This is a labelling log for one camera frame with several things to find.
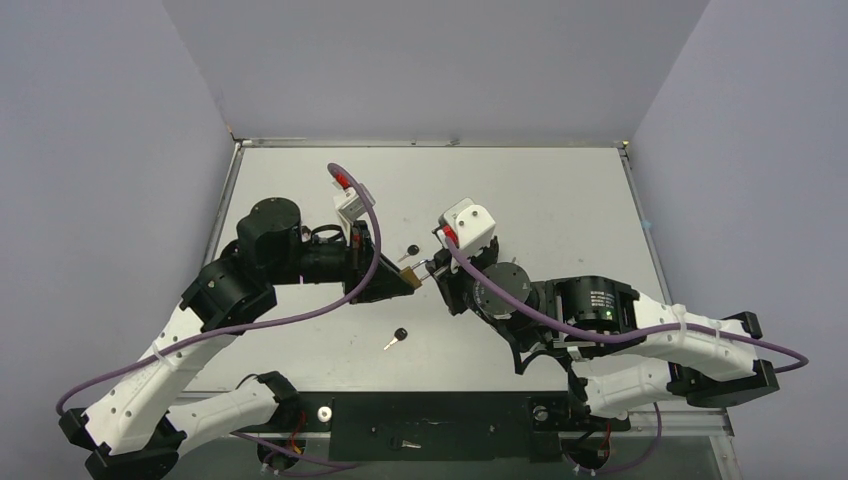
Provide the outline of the small brass padlock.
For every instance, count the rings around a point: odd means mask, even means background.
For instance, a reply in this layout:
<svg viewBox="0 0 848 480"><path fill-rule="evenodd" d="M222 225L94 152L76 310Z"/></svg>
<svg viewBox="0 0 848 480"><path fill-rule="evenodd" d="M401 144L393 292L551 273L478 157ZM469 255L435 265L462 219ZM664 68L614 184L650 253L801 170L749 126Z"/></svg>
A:
<svg viewBox="0 0 848 480"><path fill-rule="evenodd" d="M417 275L415 270L418 267L424 266L427 263L427 260L420 260L411 266L407 266L402 268L399 271L399 276L401 280L408 285L413 291L417 290L422 286L422 279Z"/></svg>

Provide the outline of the black-headed key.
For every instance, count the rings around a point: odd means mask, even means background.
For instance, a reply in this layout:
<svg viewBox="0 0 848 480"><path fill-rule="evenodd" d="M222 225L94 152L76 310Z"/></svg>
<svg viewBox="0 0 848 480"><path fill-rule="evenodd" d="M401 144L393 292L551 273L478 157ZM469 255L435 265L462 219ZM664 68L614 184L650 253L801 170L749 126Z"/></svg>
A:
<svg viewBox="0 0 848 480"><path fill-rule="evenodd" d="M390 347L392 347L393 345L405 340L407 337L408 337L408 331L405 328L400 327L400 328L396 329L393 333L392 339L383 347L383 350L384 351L388 350Z"/></svg>
<svg viewBox="0 0 848 480"><path fill-rule="evenodd" d="M408 258L414 257L418 255L420 252L420 247L416 244L409 245L406 249L406 252L398 259L398 262L403 262Z"/></svg>

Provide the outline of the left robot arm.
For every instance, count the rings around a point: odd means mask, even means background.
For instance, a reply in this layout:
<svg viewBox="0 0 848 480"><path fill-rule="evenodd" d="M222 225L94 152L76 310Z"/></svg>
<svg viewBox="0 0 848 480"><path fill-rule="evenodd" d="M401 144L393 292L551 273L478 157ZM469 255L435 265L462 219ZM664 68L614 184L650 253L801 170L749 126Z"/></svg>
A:
<svg viewBox="0 0 848 480"><path fill-rule="evenodd" d="M180 457L246 427L285 430L301 417L300 395L282 374L250 376L236 389L177 405L204 366L276 306L281 285L339 283L344 301L371 303L414 292L385 256L364 221L348 241L307 240L292 201L269 198L241 219L237 237L204 266L182 294L171 319L143 356L87 408L59 420L68 440L89 453L95 479L160 479Z"/></svg>

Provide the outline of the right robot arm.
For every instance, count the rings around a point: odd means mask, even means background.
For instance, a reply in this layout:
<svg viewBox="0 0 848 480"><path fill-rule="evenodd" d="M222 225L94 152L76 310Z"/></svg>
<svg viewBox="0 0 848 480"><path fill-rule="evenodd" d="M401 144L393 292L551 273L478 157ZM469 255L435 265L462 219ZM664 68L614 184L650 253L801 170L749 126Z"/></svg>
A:
<svg viewBox="0 0 848 480"><path fill-rule="evenodd" d="M712 319L602 276L533 281L498 253L492 242L469 258L478 276L447 249L425 268L451 314L473 312L507 343L516 374L539 357L559 363L564 413L578 427L655 402L728 408L780 388L755 351L762 331L751 312Z"/></svg>

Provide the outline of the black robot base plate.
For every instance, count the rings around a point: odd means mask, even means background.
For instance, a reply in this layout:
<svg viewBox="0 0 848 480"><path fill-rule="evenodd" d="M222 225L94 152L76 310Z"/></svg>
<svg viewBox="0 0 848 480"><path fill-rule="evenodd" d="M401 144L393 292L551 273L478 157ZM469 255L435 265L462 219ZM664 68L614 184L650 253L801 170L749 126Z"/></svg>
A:
<svg viewBox="0 0 848 480"><path fill-rule="evenodd" d="M303 392L281 420L247 432L298 440L325 438L332 461L486 461L525 458L555 462L564 447L599 444L620 419L579 417L566 395L537 392ZM421 449L392 450L391 437Z"/></svg>

